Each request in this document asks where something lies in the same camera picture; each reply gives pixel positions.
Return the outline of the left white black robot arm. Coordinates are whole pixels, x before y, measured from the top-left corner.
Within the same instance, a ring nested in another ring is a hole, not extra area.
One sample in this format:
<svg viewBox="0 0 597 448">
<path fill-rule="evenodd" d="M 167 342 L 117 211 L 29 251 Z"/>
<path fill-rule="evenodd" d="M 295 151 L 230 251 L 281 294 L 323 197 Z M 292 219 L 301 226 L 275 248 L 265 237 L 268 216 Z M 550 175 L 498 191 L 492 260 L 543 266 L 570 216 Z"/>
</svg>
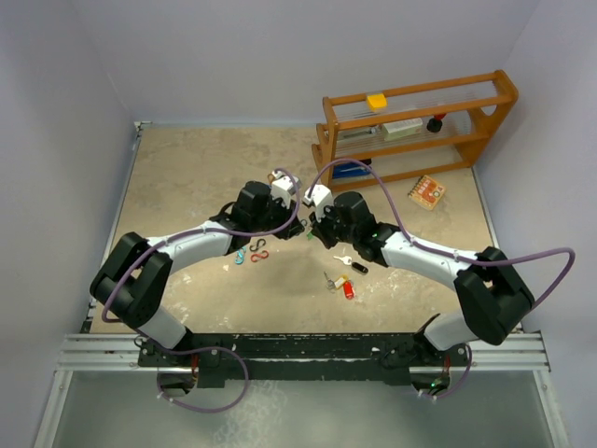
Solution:
<svg viewBox="0 0 597 448">
<path fill-rule="evenodd" d="M 231 349 L 203 339 L 162 304 L 169 277 L 201 261 L 225 257 L 252 239 L 290 239 L 303 232 L 298 218 L 300 182 L 282 176 L 272 184 L 249 181 L 235 201 L 202 224 L 171 235 L 122 236 L 90 285 L 105 315 L 137 332 L 144 367 L 217 366 Z"/>
</svg>

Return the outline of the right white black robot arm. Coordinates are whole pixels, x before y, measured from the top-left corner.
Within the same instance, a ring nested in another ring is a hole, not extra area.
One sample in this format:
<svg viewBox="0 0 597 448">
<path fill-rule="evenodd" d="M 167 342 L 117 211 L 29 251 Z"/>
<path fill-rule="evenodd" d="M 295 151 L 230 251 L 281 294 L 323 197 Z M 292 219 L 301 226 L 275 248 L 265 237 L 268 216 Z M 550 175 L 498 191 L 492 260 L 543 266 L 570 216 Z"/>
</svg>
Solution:
<svg viewBox="0 0 597 448">
<path fill-rule="evenodd" d="M 463 343 L 501 344 L 535 303 L 495 247 L 460 254 L 428 241 L 417 246 L 397 225 L 378 221 L 355 191 L 333 196 L 317 185 L 304 194 L 303 202 L 312 209 L 312 234 L 325 248 L 351 245 L 365 261 L 416 273 L 455 292 L 459 310 L 431 317 L 412 337 L 415 355 L 425 365 L 438 364 L 448 350 Z"/>
</svg>

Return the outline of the key with black tag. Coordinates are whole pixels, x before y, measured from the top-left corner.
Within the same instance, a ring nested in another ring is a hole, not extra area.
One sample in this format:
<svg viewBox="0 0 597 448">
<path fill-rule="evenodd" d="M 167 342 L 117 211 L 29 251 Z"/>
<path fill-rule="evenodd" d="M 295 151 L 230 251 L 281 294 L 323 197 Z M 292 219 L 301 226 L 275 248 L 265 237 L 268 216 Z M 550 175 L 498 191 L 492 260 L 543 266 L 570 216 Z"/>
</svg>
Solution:
<svg viewBox="0 0 597 448">
<path fill-rule="evenodd" d="M 342 264 L 351 267 L 354 271 L 361 273 L 361 274 L 367 274 L 368 273 L 368 267 L 359 263 L 358 261 L 353 261 L 353 259 L 350 256 L 334 256 L 334 259 L 339 260 Z"/>
</svg>

